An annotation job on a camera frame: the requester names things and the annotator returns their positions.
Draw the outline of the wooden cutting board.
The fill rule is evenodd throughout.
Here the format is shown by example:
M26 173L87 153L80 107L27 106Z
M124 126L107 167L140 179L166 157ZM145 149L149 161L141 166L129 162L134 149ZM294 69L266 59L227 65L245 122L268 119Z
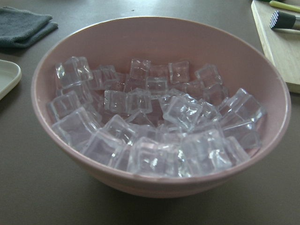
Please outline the wooden cutting board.
M290 92L300 92L300 32L270 28L276 8L268 2L254 0L251 9L267 59L277 68Z

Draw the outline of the grey folded cloth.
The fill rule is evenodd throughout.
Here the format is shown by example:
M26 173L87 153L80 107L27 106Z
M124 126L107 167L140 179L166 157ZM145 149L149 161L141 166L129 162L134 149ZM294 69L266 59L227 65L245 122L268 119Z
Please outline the grey folded cloth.
M27 48L58 28L51 15L13 7L0 8L0 46Z

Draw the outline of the cream serving tray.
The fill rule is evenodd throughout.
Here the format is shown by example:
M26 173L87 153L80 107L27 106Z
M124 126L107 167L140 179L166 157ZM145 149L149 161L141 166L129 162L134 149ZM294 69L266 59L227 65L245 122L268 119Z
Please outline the cream serving tray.
M21 68L14 62L0 60L0 100L21 80Z

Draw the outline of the clear ice cube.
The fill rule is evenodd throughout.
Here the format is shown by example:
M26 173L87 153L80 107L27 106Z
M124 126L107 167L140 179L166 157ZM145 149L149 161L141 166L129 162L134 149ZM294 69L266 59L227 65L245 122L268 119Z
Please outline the clear ice cube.
M258 122L267 114L267 110L243 88L219 107L221 119L219 123L222 127L239 124L245 121Z
M152 177L189 175L186 159L177 145L142 137L131 147L127 171Z
M200 104L191 103L184 97L173 96L163 113L163 118L184 131L191 131L200 117L202 108Z
M70 57L65 62L55 65L56 76L61 87L69 87L93 79L86 57Z
M185 83L190 80L189 61L171 62L168 64L170 83Z

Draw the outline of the pink bowl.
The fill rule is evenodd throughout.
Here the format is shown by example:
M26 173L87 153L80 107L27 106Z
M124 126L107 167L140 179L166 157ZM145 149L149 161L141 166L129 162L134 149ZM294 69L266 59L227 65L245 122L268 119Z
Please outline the pink bowl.
M243 40L166 17L101 22L39 62L35 113L78 165L117 190L172 198L271 152L290 119L276 68Z

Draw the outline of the yellow plastic knife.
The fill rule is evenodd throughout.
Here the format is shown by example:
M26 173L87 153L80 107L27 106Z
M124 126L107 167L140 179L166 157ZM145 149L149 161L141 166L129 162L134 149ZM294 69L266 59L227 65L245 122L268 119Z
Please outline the yellow plastic knife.
M289 10L289 11L293 11L293 12L300 12L299 6L283 3L280 1L271 0L269 2L269 5L272 7L275 7L275 8L285 9L285 10Z

